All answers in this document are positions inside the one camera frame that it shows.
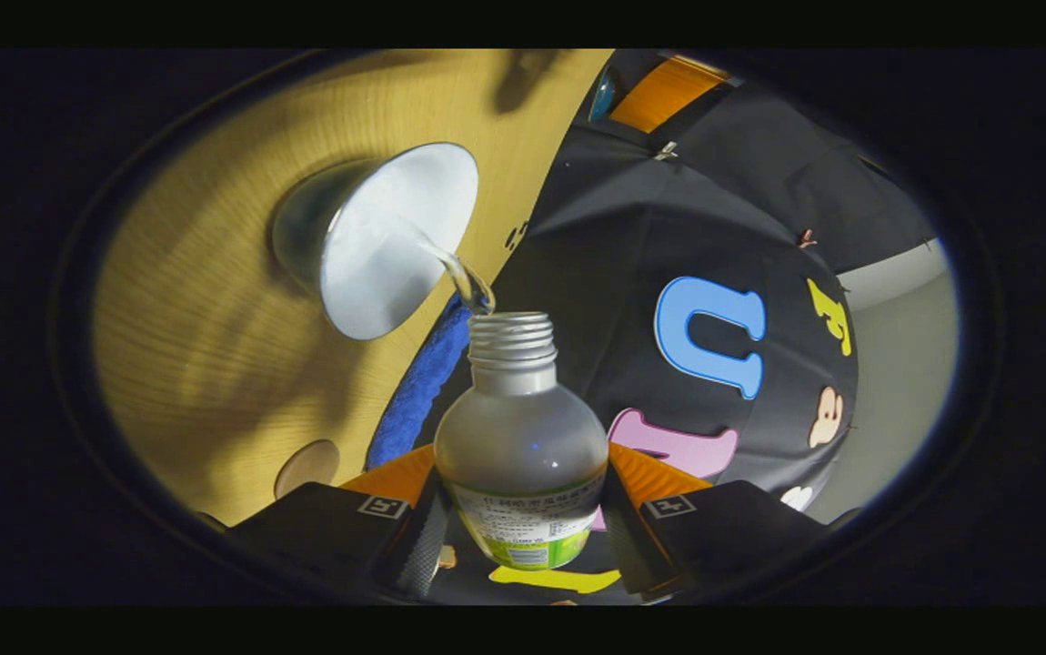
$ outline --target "white wall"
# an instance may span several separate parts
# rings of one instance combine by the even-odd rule
[[[840,450],[831,481],[805,510],[823,523],[865,505],[914,456],[951,389],[959,340],[947,270],[851,316],[859,347],[856,429]]]

